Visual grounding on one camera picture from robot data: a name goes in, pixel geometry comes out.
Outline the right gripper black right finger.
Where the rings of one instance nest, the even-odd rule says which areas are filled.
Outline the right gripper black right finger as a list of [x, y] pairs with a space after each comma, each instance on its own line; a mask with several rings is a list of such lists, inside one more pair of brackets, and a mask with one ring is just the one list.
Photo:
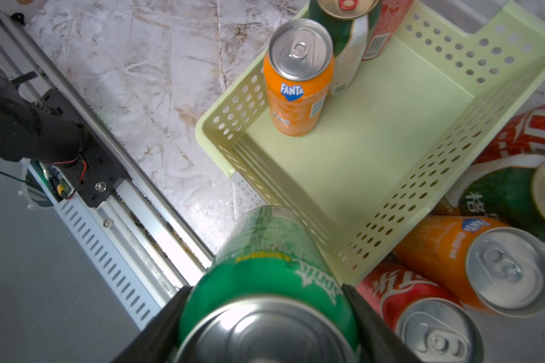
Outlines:
[[354, 311], [360, 343], [360, 362], [422, 362], [386, 325], [355, 287], [343, 284], [342, 290]]

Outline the green Sprite can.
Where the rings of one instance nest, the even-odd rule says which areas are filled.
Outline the green Sprite can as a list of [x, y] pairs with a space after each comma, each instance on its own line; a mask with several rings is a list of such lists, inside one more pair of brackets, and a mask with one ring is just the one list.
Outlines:
[[342, 286], [292, 211], [248, 211], [192, 289], [178, 362], [357, 362]]

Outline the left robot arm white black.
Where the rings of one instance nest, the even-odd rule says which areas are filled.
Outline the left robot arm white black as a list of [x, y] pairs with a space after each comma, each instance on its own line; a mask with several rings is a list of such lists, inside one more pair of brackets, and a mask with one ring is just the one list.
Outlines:
[[77, 124], [21, 97], [20, 84], [36, 77], [32, 71], [11, 80], [0, 68], [0, 157], [72, 163], [85, 148], [86, 134]]

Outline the orange Fanta can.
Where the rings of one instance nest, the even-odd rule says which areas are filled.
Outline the orange Fanta can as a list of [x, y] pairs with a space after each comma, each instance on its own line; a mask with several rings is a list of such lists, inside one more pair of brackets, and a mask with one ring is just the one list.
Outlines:
[[394, 254], [481, 312], [523, 318], [545, 309], [543, 243], [495, 219], [427, 216]]
[[272, 35], [263, 62], [269, 111], [286, 136], [304, 136], [319, 121], [335, 66], [332, 38], [311, 19], [296, 19]]

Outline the red cola can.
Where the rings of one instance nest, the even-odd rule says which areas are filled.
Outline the red cola can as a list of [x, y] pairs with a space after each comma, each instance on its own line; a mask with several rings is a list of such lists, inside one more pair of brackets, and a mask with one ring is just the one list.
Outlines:
[[363, 56], [364, 61], [372, 60], [383, 52], [413, 3], [413, 0], [384, 0], [381, 2], [381, 14]]
[[545, 155], [545, 104], [514, 116], [473, 163], [485, 163], [518, 154]]
[[421, 361], [484, 361], [477, 324], [454, 294], [434, 281], [383, 261], [357, 291]]

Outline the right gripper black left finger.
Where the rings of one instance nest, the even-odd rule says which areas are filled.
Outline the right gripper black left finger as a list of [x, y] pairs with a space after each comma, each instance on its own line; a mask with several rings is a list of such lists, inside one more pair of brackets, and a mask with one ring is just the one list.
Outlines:
[[191, 287], [182, 287], [113, 362], [167, 362], [177, 347], [180, 318], [191, 292]]

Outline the green herbal tea can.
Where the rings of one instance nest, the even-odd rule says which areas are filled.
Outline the green herbal tea can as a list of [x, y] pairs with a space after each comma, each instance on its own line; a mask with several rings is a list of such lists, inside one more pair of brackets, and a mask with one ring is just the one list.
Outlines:
[[545, 155], [519, 154], [469, 167], [433, 213], [487, 216], [545, 242]]
[[382, 10], [379, 0], [311, 0], [309, 18], [329, 32], [335, 68], [329, 91], [340, 95], [351, 84]]

